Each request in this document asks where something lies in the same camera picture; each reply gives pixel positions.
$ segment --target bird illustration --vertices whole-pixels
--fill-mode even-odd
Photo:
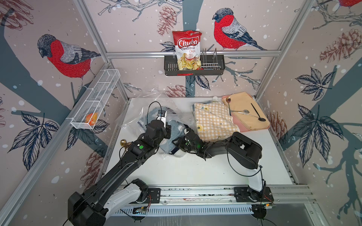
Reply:
[[[320,4],[323,5],[323,4],[328,3],[328,2],[330,2],[330,1],[333,1],[333,0],[326,0],[326,1],[324,1],[324,2],[321,2]],[[351,13],[354,13],[354,12],[351,12],[351,7],[354,6],[354,5],[357,4],[357,3],[360,3],[361,1],[362,1],[362,0],[338,0],[338,2],[339,2],[339,7],[338,7],[338,9],[336,9],[336,11],[335,11],[333,14],[335,14],[335,13],[337,12],[337,10],[339,10],[339,8],[340,8],[341,6],[348,7],[349,13],[348,13],[347,15],[349,15],[349,14],[351,14]]]
[[[81,78],[83,85],[83,76],[91,71],[91,64],[94,58],[100,54],[85,50],[78,45],[71,45],[56,39],[53,35],[45,34],[38,40],[38,49],[40,55],[48,60],[65,76],[70,78]]]
[[[225,48],[237,50],[240,46],[254,46],[266,50],[250,37],[247,29],[236,20],[231,9],[219,9],[212,19],[215,20],[214,37],[223,47],[222,50]]]

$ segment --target chips bag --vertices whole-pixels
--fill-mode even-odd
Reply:
[[[199,70],[200,61],[200,39],[199,31],[173,31],[173,40],[177,55],[179,70]]]

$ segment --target white wire basket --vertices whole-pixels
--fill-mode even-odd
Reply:
[[[92,91],[72,119],[76,129],[93,129],[120,77],[117,69],[104,70]]]

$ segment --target black metal basket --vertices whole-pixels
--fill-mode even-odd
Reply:
[[[182,70],[178,69],[176,55],[165,56],[165,75],[166,76],[197,76],[197,75],[222,75],[225,70],[224,55],[217,54],[216,50],[211,55],[202,50],[200,54],[201,70]]]

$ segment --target red bird breast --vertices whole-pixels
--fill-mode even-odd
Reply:
[[[64,49],[59,40],[55,40],[51,43],[52,57],[48,57],[49,61],[65,76],[71,78],[83,77],[91,67],[91,59],[78,64],[66,64],[63,63],[60,58],[64,54]]]
[[[229,26],[234,20],[234,16],[227,15],[221,19],[220,23],[215,21],[214,37],[215,40],[223,47],[229,49],[237,49],[240,46],[245,45],[245,42],[237,41],[227,37],[221,28]]]

